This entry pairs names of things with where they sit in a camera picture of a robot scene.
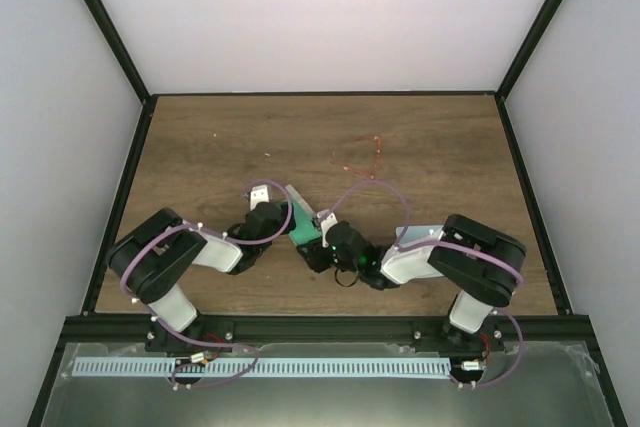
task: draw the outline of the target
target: metal grille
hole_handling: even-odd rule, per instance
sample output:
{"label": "metal grille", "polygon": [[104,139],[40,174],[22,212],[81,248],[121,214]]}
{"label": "metal grille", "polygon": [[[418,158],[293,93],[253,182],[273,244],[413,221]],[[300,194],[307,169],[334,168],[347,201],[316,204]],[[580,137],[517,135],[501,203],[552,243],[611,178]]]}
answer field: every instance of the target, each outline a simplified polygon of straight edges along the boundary
{"label": "metal grille", "polygon": [[[178,377],[229,377],[248,367],[251,359],[220,358],[206,367],[189,366]],[[75,377],[167,377],[176,359],[80,357],[75,360]],[[247,378],[365,378],[448,379],[449,359],[260,359]]]}

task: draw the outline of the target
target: wooden tabletop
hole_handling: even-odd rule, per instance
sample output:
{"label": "wooden tabletop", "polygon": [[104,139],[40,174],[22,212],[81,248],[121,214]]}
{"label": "wooden tabletop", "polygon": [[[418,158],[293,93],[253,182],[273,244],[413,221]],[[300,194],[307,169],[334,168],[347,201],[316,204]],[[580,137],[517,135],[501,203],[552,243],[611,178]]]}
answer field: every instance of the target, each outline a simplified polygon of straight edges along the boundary
{"label": "wooden tabletop", "polygon": [[[460,213],[521,240],[529,249],[517,314],[555,314],[551,291],[511,155],[490,96],[188,96],[161,97],[155,110],[120,236],[158,209],[224,231],[242,222],[243,187],[256,178],[292,184],[316,211],[361,180],[335,158],[371,170],[408,199],[412,225],[442,224]],[[366,238],[391,243],[404,211],[378,186],[355,192],[338,210]],[[344,273],[344,281],[350,280]],[[459,289],[439,278],[375,291],[346,289],[333,272],[315,274],[290,239],[277,239],[249,271],[228,276],[192,266],[180,286],[204,313],[443,315]],[[136,312],[107,272],[99,312]]]}

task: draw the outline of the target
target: white slotted strip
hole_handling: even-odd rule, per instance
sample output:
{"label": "white slotted strip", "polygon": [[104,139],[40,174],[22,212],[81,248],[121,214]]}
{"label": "white slotted strip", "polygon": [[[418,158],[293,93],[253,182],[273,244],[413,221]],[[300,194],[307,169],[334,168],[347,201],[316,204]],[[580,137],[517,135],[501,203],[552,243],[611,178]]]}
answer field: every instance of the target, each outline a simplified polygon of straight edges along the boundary
{"label": "white slotted strip", "polygon": [[[178,377],[229,377],[247,368],[251,359],[220,358],[200,367],[186,367]],[[175,359],[137,357],[80,357],[75,360],[75,377],[167,377]],[[448,379],[449,359],[263,358],[245,374],[247,378],[403,378]]]}

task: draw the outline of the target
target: black metal frame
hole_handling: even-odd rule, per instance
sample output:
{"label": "black metal frame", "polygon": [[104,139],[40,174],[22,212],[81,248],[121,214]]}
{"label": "black metal frame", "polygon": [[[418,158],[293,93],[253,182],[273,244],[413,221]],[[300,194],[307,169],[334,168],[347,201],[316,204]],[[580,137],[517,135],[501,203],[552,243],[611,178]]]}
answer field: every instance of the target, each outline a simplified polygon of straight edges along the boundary
{"label": "black metal frame", "polygon": [[[84,0],[105,39],[118,59],[142,103],[142,110],[133,138],[129,156],[109,216],[93,275],[83,303],[83,315],[68,317],[60,334],[51,364],[47,370],[40,394],[35,403],[30,426],[40,425],[67,343],[79,342],[145,342],[150,328],[148,315],[97,314],[95,306],[104,279],[106,250],[115,241],[116,233],[131,190],[135,171],[140,160],[147,132],[151,124],[158,95],[150,95],[140,77],[122,39],[111,21],[101,0]],[[583,341],[591,358],[600,367],[599,382],[605,394],[615,425],[626,426],[622,409],[611,383],[602,353],[587,316],[572,312],[567,291],[562,282],[551,243],[538,207],[520,149],[513,132],[505,99],[525,68],[544,31],[551,22],[562,0],[545,0],[527,37],[514,58],[497,92],[489,91],[408,91],[408,92],[269,92],[246,94],[187,94],[187,95],[492,95],[495,98],[505,136],[520,180],[529,216],[536,235],[542,260],[553,293],[557,316],[519,317],[524,336],[532,341]],[[435,326],[442,325],[444,317],[279,317],[279,316],[206,316],[225,329],[231,329],[234,339],[246,343],[297,342],[399,342],[416,343],[413,333],[418,330],[428,339]],[[496,327],[503,333],[503,340],[515,340],[513,326],[506,319],[495,319]]]}

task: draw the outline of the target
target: white back panel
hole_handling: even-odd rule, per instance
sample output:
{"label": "white back panel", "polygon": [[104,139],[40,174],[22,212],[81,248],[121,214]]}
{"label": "white back panel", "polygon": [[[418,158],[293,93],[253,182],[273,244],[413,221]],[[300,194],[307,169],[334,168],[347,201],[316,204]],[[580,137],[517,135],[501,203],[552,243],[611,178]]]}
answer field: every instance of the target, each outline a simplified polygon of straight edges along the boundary
{"label": "white back panel", "polygon": [[82,0],[0,0],[2,426],[78,314],[140,112]]}
{"label": "white back panel", "polygon": [[158,92],[495,89],[543,0],[103,0]]}
{"label": "white back panel", "polygon": [[574,308],[640,425],[640,0],[565,0],[508,99]]}

